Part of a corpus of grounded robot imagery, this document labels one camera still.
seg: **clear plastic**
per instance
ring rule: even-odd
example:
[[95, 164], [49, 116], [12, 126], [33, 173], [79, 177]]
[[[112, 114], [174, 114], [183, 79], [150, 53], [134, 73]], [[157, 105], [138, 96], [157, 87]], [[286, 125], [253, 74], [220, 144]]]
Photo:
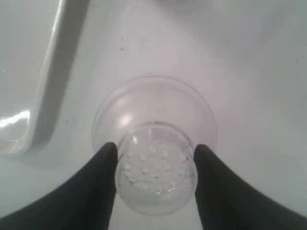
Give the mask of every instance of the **clear plastic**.
[[206, 101], [192, 87], [170, 78], [126, 82], [101, 105], [93, 125], [94, 150], [118, 146], [116, 187], [131, 209], [166, 215], [193, 196], [195, 146], [216, 145], [216, 124]]

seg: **white surface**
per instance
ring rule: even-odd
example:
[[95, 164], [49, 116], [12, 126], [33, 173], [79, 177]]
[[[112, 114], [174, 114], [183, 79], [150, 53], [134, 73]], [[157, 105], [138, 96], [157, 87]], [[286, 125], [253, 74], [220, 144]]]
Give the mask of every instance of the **white surface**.
[[[306, 8], [305, 0], [91, 0], [52, 139], [0, 159], [0, 216], [82, 167], [93, 155], [91, 127], [103, 98], [148, 75], [200, 91], [217, 120], [218, 156], [307, 216]], [[111, 230], [151, 229], [147, 223], [116, 200]], [[160, 223], [200, 228], [195, 203]]]
[[0, 155], [32, 143], [62, 0], [0, 2]]

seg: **black object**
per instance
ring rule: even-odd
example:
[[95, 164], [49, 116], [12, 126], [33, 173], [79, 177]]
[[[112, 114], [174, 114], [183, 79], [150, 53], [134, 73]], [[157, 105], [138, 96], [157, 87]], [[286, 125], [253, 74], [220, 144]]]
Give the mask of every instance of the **black object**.
[[117, 162], [115, 144], [105, 144], [59, 188], [0, 219], [0, 230], [107, 230]]
[[196, 201], [204, 230], [307, 230], [307, 218], [272, 201], [198, 145]]

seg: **white sink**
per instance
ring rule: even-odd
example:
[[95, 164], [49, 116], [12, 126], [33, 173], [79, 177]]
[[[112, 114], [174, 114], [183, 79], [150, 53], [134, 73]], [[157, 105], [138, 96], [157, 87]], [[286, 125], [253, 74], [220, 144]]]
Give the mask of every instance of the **white sink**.
[[[216, 154], [265, 195], [307, 216], [307, 1], [49, 2], [39, 5], [45, 13], [36, 16], [38, 27], [28, 21], [36, 1], [19, 9], [28, 31], [42, 35], [32, 38], [22, 30], [19, 36], [41, 42], [49, 41], [42, 30], [51, 38], [59, 4], [66, 6], [34, 141], [21, 156], [0, 158], [0, 217], [44, 196], [86, 164], [94, 154], [91, 129], [103, 99], [123, 81], [152, 75], [178, 78], [198, 90], [217, 121]], [[48, 44], [39, 46], [47, 50]], [[16, 49], [20, 55], [16, 62], [7, 59], [10, 68], [22, 65], [24, 73], [39, 74], [41, 59], [25, 64], [34, 54]], [[1, 52], [0, 58], [8, 57]], [[0, 83], [8, 77], [0, 76]], [[5, 105], [19, 99], [13, 95]], [[157, 221], [116, 198], [109, 229], [190, 226], [201, 229], [195, 200]]]

